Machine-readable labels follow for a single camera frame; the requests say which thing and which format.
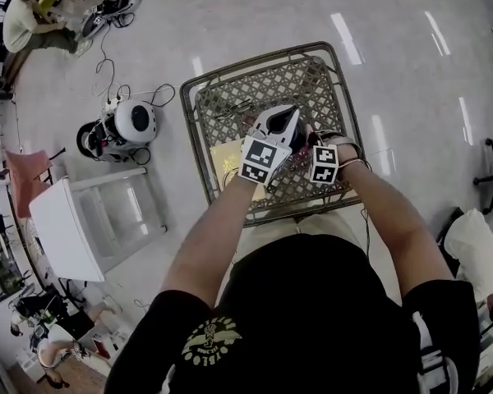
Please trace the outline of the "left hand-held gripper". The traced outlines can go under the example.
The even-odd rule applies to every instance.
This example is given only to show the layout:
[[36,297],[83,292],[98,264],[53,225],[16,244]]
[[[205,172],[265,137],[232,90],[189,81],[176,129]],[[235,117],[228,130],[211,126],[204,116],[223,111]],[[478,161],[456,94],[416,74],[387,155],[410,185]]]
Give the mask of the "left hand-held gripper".
[[261,112],[254,123],[256,131],[249,132],[243,140],[237,174],[267,186],[292,154],[292,149],[282,143],[292,141],[299,117],[297,105],[280,105]]

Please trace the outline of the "person's beige trousers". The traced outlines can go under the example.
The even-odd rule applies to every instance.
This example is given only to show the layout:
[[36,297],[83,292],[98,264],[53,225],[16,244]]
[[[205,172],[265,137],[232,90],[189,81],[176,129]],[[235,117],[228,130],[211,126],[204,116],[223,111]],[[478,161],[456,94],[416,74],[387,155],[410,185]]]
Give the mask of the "person's beige trousers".
[[353,243],[358,248],[362,247],[352,228],[343,217],[335,211],[330,211],[313,214],[301,219],[299,222],[293,218],[280,219],[259,225],[251,231],[242,233],[234,256],[234,262],[271,242],[300,233],[337,236]]

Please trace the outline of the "person's left forearm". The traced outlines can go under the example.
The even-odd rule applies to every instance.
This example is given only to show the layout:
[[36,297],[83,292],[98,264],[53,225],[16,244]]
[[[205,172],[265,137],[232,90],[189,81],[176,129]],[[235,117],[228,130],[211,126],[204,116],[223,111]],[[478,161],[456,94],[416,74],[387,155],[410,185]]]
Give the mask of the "person's left forearm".
[[161,287],[213,307],[242,234],[257,184],[235,176],[188,232]]

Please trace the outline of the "person's black t-shirt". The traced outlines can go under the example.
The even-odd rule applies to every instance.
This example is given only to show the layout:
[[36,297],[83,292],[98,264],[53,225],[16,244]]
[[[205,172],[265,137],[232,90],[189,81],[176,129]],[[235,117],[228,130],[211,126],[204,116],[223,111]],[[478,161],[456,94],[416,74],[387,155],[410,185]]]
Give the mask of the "person's black t-shirt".
[[235,264],[219,303],[163,291],[104,394],[419,394],[420,314],[471,394],[480,355],[468,282],[424,282],[400,303],[356,245],[296,234]]

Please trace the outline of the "pink chair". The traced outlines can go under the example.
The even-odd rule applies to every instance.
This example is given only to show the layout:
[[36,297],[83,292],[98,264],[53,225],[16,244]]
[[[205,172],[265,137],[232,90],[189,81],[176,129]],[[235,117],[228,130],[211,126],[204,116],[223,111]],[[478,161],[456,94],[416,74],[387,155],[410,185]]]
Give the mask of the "pink chair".
[[5,151],[12,200],[18,218],[31,217],[30,202],[53,184],[50,172],[52,161],[66,151],[62,148],[52,157],[45,150],[28,154]]

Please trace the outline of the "black and white wheeled robot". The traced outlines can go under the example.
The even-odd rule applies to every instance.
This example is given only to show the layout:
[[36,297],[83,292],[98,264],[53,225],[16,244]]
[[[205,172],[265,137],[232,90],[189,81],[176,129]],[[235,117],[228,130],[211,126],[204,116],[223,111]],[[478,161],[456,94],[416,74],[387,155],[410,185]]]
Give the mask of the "black and white wheeled robot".
[[81,37],[90,39],[113,21],[122,23],[125,15],[133,13],[140,0],[103,0],[87,13],[81,27]]

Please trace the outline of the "white domed wheeled robot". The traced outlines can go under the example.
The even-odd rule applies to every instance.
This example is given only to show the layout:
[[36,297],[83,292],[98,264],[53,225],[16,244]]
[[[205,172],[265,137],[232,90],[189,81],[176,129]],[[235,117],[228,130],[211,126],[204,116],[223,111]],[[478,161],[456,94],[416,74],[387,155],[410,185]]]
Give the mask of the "white domed wheeled robot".
[[148,145],[157,135],[154,107],[133,99],[113,100],[100,117],[77,132],[76,145],[82,155],[97,162],[146,165]]

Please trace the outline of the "person's right forearm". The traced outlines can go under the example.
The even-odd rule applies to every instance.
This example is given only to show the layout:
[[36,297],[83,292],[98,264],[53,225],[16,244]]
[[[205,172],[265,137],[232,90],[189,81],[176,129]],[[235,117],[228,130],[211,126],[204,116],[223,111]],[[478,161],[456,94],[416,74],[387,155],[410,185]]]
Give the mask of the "person's right forearm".
[[405,296],[416,286],[454,277],[434,237],[411,202],[357,158],[351,144],[338,147],[342,176],[357,192],[392,258]]

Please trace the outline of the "white table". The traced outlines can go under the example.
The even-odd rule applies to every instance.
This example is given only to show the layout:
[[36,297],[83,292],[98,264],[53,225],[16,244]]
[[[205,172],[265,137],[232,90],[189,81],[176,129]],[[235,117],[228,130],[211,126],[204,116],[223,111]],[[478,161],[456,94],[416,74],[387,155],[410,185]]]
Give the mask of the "white table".
[[63,177],[30,202],[31,219],[57,277],[103,282],[163,235],[145,167],[83,181]]

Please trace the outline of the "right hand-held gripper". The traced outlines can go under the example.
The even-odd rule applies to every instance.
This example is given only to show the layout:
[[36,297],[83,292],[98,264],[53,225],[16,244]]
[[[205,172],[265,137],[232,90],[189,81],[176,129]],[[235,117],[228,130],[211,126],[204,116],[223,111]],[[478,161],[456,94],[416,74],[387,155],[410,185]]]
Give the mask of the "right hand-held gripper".
[[[339,160],[339,146],[348,145],[356,151],[357,156],[347,161]],[[311,147],[311,183],[334,184],[341,168],[352,161],[362,160],[362,149],[346,136],[334,136],[326,143],[321,142]]]

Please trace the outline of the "yellow board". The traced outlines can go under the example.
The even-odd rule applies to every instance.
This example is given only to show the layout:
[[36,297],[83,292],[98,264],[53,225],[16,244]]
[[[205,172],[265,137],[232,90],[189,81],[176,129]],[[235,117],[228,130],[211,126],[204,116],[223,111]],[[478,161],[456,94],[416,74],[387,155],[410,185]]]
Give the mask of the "yellow board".
[[210,149],[219,189],[223,190],[237,174],[243,139],[219,144]]

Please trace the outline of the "white plastic bag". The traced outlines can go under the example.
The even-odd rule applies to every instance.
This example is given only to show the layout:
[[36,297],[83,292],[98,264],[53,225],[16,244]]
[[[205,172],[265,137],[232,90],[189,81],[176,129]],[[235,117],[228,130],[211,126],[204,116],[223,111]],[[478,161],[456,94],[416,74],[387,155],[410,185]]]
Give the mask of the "white plastic bag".
[[481,212],[471,209],[457,218],[444,249],[458,261],[458,279],[471,283],[477,303],[493,294],[493,232]]

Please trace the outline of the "black eyeglasses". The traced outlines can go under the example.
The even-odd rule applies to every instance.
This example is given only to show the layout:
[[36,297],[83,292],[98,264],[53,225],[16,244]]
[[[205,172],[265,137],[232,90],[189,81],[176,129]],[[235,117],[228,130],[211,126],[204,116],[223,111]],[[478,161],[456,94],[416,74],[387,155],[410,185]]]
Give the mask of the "black eyeglasses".
[[214,119],[221,119],[227,117],[233,117],[237,114],[241,114],[249,111],[254,107],[252,101],[248,98],[246,100],[241,101],[240,103],[236,103],[227,108],[223,108],[220,112],[217,112],[213,115]]

